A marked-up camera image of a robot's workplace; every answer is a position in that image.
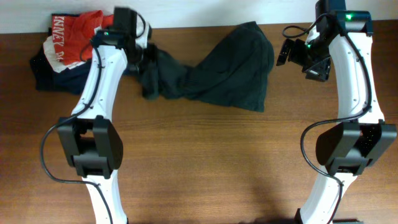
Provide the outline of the dark green t-shirt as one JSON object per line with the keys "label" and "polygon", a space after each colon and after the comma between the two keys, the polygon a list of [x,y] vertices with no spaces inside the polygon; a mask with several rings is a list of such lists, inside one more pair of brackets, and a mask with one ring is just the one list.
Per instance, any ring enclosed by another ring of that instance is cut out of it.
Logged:
{"label": "dark green t-shirt", "polygon": [[187,98],[264,112],[274,49],[256,22],[238,25],[196,66],[150,44],[135,74],[148,100]]}

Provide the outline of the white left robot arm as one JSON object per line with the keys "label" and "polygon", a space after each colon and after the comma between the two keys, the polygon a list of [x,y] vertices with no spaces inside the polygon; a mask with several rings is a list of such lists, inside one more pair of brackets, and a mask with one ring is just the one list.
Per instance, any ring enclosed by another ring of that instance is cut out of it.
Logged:
{"label": "white left robot arm", "polygon": [[68,165],[87,186],[96,223],[128,222],[118,186],[123,142],[112,113],[122,74],[139,71],[150,35],[150,25],[138,12],[115,7],[113,24],[90,42],[91,67],[78,104],[57,128]]}

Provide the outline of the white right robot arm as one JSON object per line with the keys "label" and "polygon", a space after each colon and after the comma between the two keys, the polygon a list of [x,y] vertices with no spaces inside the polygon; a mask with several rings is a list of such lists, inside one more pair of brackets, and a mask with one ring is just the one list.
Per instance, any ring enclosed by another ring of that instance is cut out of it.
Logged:
{"label": "white right robot arm", "polygon": [[313,189],[294,222],[333,223],[348,187],[372,166],[397,137],[387,124],[374,87],[373,21],[368,11],[350,11],[344,1],[319,0],[315,22],[285,35],[277,64],[300,65],[309,80],[325,82],[335,72],[338,116],[316,142]]}

